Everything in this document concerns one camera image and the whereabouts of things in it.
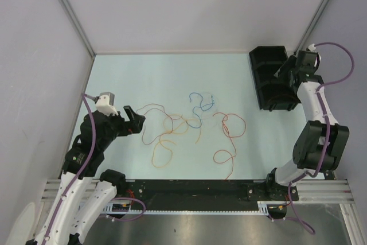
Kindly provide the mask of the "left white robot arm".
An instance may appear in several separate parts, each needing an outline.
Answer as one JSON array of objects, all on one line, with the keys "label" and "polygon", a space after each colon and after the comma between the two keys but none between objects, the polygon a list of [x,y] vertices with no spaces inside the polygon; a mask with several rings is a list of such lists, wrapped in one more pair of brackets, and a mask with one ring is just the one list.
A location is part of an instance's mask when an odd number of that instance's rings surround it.
[{"label": "left white robot arm", "polygon": [[39,233],[27,244],[83,244],[89,230],[113,199],[122,198],[127,190],[123,173],[108,169],[103,172],[88,200],[81,201],[104,152],[117,138],[139,134],[146,120],[130,106],[123,107],[128,118],[119,112],[108,115],[89,111],[80,125],[80,134],[66,153],[56,198]]}]

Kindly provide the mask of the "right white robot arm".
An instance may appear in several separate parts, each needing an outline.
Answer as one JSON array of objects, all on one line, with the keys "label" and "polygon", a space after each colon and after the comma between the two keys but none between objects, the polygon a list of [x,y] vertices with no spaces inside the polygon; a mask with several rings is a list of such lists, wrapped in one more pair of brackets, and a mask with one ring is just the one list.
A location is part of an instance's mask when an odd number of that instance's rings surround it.
[{"label": "right white robot arm", "polygon": [[316,71],[321,62],[314,46],[290,56],[275,76],[292,88],[302,104],[306,124],[295,142],[292,159],[274,168],[265,181],[264,192],[271,200],[291,197],[291,188],[303,178],[338,167],[349,129],[333,116],[325,97],[325,87]]}]

